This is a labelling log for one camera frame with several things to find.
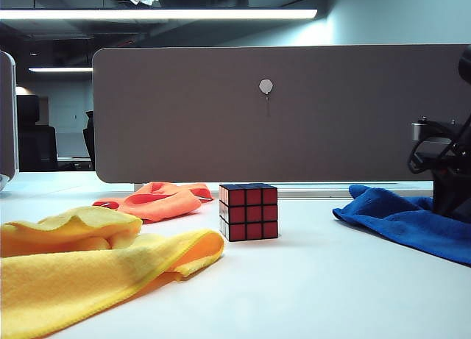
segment fluorescent light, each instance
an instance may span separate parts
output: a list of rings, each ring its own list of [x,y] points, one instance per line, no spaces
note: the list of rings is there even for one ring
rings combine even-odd
[[[78,19],[90,21],[118,19],[312,19],[317,10],[0,10],[5,19]]]
[[[45,67],[45,68],[29,68],[31,72],[46,73],[65,73],[65,72],[91,72],[92,67]]]

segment ceiling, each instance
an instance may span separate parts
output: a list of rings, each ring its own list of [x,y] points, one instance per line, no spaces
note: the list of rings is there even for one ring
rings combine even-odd
[[[315,7],[325,16],[327,0],[0,0],[9,9]],[[16,61],[18,82],[35,74],[28,67],[89,66],[104,47],[215,46],[287,21],[69,21],[1,20],[0,49]]]

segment black chair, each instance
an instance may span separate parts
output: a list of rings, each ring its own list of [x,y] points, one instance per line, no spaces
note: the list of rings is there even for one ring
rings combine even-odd
[[[93,111],[86,112],[88,116],[87,127],[83,129],[83,139],[90,155],[91,167],[95,170],[95,130],[93,128]]]
[[[20,171],[57,171],[56,131],[36,125],[39,121],[39,97],[18,95],[18,157]]]

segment desk surface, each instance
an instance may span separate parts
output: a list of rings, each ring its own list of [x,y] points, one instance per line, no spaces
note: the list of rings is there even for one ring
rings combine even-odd
[[[20,174],[0,193],[1,222],[132,189],[89,173]],[[348,202],[281,198],[280,238],[226,243],[220,261],[192,279],[52,338],[471,338],[471,268],[346,226],[331,210]],[[218,213],[213,201],[141,231],[217,229]]]

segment towel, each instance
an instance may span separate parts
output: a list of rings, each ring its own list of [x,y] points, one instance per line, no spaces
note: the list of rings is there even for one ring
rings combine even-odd
[[[78,207],[37,223],[11,221],[1,225],[1,256],[119,249],[129,246],[142,220],[102,207]]]
[[[34,338],[71,326],[155,284],[214,263],[224,241],[211,230],[139,235],[125,249],[31,254],[1,260],[1,337]]]
[[[333,214],[405,246],[471,265],[471,224],[432,213],[429,197],[403,198],[383,188],[350,186],[354,200]]]
[[[93,203],[141,218],[145,224],[184,215],[213,199],[204,183],[177,186],[150,182],[126,198],[104,198]]]

